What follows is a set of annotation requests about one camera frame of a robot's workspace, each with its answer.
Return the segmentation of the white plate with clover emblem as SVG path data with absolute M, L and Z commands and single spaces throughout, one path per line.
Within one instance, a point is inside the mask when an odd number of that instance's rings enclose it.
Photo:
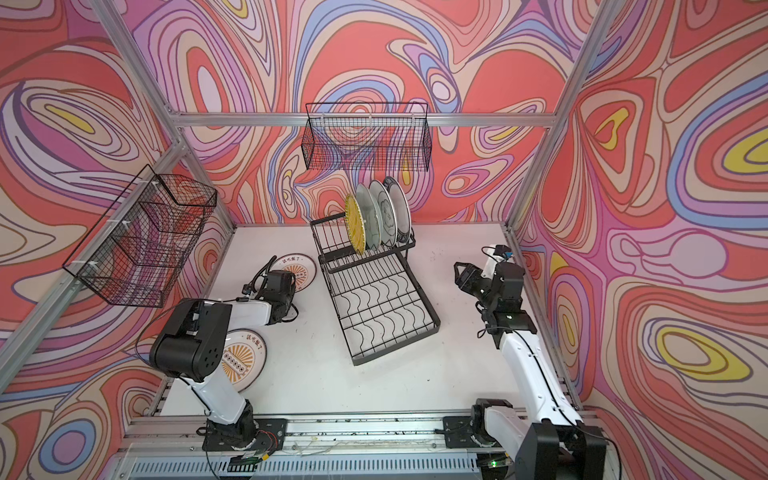
M 371 181 L 369 191 L 379 208 L 381 243 L 386 247 L 394 247 L 397 239 L 397 226 L 389 193 L 378 180 Z

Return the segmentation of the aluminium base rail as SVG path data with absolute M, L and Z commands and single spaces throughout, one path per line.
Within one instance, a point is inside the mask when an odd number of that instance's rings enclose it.
M 259 416 L 252 451 L 202 433 L 199 417 L 133 425 L 111 479 L 528 479 L 522 409 Z

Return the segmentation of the yellow green woven bamboo tray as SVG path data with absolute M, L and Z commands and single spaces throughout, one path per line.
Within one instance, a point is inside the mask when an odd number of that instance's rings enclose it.
M 345 198 L 345 222 L 349 241 L 357 254 L 366 250 L 366 234 L 362 212 L 353 194 Z

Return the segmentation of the green rimmed white plate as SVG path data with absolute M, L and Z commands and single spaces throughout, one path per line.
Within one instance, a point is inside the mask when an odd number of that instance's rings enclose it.
M 397 242 L 407 244 L 411 233 L 411 212 L 405 193 L 400 184 L 391 176 L 384 179 L 384 187 L 389 194 L 394 211 Z

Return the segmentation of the pale green flower plate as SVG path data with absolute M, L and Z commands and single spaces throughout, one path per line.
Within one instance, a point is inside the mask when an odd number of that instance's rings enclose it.
M 355 198 L 364 221 L 366 249 L 376 249 L 381 245 L 381 227 L 373 197 L 365 185 L 358 184 L 355 190 Z

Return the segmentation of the small orange sunburst plate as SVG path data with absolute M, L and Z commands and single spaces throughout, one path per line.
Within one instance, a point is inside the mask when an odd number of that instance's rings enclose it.
M 296 280 L 296 292 L 306 289 L 316 278 L 317 266 L 315 261 L 302 253 L 289 253 L 276 260 L 279 270 L 290 271 Z

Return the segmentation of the large orange sunburst plate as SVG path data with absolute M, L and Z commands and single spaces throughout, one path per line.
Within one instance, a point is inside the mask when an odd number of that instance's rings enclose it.
M 234 329 L 227 333 L 221 365 L 234 388 L 242 392 L 261 375 L 267 357 L 267 345 L 258 332 Z

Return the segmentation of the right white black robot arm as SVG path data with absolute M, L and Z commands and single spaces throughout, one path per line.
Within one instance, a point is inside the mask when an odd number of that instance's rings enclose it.
M 608 439 L 586 425 L 559 387 L 532 317 L 522 307 L 525 271 L 500 261 L 489 274 L 476 265 L 454 264 L 456 286 L 476 299 L 481 336 L 489 335 L 518 377 L 526 417 L 510 403 L 479 399 L 472 409 L 472 436 L 497 444 L 512 460 L 516 479 L 602 479 Z

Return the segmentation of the black metal dish rack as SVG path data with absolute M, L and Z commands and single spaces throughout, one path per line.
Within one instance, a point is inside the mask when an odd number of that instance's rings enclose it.
M 338 213 L 310 222 L 319 267 L 352 363 L 360 366 L 436 334 L 441 321 L 409 262 L 408 242 L 357 253 Z

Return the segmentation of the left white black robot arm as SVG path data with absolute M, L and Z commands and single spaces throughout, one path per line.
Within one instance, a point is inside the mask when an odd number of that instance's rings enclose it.
M 232 328 L 234 302 L 187 299 L 174 307 L 148 363 L 180 380 L 204 408 L 196 434 L 208 452 L 251 451 L 266 457 L 283 446 L 284 420 L 258 422 L 242 391 L 266 366 L 268 349 L 253 329 Z

